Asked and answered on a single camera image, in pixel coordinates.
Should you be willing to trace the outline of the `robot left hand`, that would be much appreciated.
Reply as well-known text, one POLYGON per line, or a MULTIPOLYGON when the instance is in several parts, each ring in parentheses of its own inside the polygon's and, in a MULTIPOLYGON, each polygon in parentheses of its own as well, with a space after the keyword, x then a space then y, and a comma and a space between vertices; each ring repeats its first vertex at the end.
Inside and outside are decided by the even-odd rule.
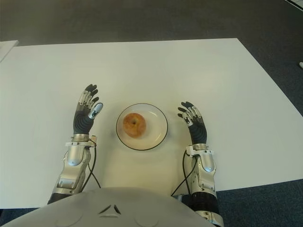
POLYGON ((103 109, 103 103, 98 102, 97 85, 90 84, 82 92, 76 106, 73 119, 73 134, 89 134, 94 119, 103 109))

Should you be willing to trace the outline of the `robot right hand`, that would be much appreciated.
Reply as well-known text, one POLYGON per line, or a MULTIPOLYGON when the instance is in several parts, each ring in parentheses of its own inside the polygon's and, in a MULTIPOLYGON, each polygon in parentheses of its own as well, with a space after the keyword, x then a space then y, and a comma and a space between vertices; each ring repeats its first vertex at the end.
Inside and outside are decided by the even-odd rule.
POLYGON ((178 117, 182 118, 186 123, 192 144, 206 144, 207 130, 200 111, 190 102, 181 102, 178 117))

